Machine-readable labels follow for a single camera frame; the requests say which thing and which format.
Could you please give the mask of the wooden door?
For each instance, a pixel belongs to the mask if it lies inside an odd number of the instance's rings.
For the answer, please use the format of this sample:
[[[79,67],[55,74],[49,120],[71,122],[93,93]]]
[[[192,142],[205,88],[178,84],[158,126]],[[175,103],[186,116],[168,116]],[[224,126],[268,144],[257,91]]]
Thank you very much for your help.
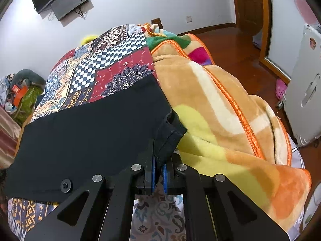
[[[271,33],[271,0],[234,0],[237,27],[251,35]]]

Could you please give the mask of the yellow object behind bed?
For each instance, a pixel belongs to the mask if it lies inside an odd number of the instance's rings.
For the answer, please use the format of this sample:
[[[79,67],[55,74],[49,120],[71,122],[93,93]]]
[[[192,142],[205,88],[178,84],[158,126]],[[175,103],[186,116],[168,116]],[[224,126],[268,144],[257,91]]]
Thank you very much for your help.
[[[98,35],[87,35],[86,37],[84,37],[82,39],[82,41],[80,42],[81,45],[85,45],[93,40],[95,40],[98,37]]]

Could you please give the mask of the orange box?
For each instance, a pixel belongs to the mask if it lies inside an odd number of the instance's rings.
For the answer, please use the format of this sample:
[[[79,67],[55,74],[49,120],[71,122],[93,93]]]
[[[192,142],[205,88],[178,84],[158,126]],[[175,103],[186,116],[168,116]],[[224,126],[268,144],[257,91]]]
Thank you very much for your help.
[[[19,88],[16,84],[13,86],[12,91],[14,92],[14,100],[13,100],[13,105],[15,107],[18,107],[18,105],[20,104],[20,101],[22,100],[22,98],[24,97],[24,95],[27,93],[28,91],[28,87],[27,86],[23,86],[22,88]]]

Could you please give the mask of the pink croc shoe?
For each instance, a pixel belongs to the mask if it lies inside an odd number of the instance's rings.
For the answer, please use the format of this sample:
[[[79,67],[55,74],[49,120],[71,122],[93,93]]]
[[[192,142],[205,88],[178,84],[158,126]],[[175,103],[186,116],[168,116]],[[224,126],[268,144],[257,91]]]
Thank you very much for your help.
[[[286,89],[287,89],[286,83],[283,80],[278,78],[276,80],[276,87],[275,87],[275,96],[278,100],[282,100],[282,97]]]

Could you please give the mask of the grey plush toy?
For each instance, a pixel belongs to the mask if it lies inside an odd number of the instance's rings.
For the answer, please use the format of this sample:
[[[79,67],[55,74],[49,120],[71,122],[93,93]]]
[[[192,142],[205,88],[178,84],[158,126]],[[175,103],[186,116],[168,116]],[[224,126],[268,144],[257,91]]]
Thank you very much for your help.
[[[29,80],[29,83],[27,83],[27,86],[31,84],[44,86],[46,84],[46,81],[40,75],[36,74],[32,70],[23,69],[14,75],[10,83],[10,89],[12,90],[14,85],[18,85],[20,82],[24,81],[25,79]]]

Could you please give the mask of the orange yellow fleece blanket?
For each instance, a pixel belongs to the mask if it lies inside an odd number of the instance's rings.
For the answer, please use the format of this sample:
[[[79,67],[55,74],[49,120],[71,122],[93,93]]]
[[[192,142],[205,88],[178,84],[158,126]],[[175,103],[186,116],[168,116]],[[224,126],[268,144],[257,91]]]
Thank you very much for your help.
[[[289,135],[265,100],[217,66],[199,38],[142,25],[161,88],[187,128],[182,161],[223,174],[285,231],[300,219],[310,173],[292,167]]]

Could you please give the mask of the white wall socket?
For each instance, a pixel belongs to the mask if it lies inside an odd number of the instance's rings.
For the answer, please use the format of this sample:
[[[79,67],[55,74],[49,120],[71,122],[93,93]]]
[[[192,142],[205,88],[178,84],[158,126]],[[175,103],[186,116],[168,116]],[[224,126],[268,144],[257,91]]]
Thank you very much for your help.
[[[186,23],[191,23],[191,22],[193,22],[192,17],[191,16],[187,16],[186,17]]]

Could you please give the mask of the patchwork patterned bedsheet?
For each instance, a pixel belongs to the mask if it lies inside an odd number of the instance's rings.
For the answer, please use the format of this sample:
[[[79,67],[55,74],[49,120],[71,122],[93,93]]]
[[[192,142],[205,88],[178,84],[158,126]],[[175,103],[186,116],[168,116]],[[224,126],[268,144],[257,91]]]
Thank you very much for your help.
[[[72,51],[48,76],[45,91],[31,116],[35,121],[61,110],[92,103],[127,89],[152,75],[157,81],[152,55],[138,25],[121,25]],[[152,163],[143,152],[138,162]],[[60,202],[8,198],[8,223],[20,240]]]

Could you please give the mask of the green patterned storage bag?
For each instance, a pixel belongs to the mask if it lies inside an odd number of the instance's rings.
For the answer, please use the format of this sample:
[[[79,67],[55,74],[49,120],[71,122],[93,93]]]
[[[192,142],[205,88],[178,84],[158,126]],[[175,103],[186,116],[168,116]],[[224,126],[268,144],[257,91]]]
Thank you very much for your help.
[[[37,97],[43,93],[43,89],[36,85],[30,85],[16,111],[11,115],[12,119],[21,127],[31,115]]]

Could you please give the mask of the black pants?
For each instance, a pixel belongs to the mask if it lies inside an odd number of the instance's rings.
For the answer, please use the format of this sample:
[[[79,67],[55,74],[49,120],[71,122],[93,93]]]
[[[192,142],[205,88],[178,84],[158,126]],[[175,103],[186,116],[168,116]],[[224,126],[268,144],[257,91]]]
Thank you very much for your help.
[[[63,202],[93,175],[117,175],[148,152],[164,164],[186,133],[155,77],[24,128],[7,170],[8,198]]]

